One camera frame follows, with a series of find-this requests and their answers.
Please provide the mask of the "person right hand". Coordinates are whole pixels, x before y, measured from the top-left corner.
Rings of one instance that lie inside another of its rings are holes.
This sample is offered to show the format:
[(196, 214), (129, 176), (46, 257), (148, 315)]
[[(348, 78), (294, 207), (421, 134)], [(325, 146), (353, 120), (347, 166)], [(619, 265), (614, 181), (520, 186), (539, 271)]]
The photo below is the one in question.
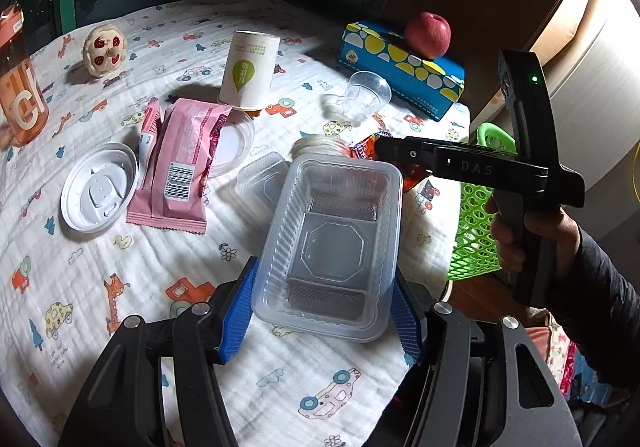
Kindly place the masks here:
[(530, 253), (534, 251), (533, 242), (548, 239), (555, 248), (555, 273), (564, 275), (568, 272), (579, 251), (582, 235), (578, 224), (563, 209), (550, 213), (526, 213), (521, 231), (517, 231), (498, 214), (494, 197), (488, 199), (485, 210), (492, 215), (490, 234), (496, 241), (503, 271), (521, 273)]

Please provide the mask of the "dark sleeved right forearm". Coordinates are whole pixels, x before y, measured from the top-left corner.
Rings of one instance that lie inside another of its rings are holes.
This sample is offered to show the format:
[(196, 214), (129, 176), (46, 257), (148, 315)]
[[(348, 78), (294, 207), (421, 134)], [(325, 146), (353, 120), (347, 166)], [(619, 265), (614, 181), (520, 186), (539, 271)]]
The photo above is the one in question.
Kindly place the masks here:
[(589, 233), (580, 233), (570, 267), (552, 280), (546, 308), (600, 381), (638, 389), (639, 294)]

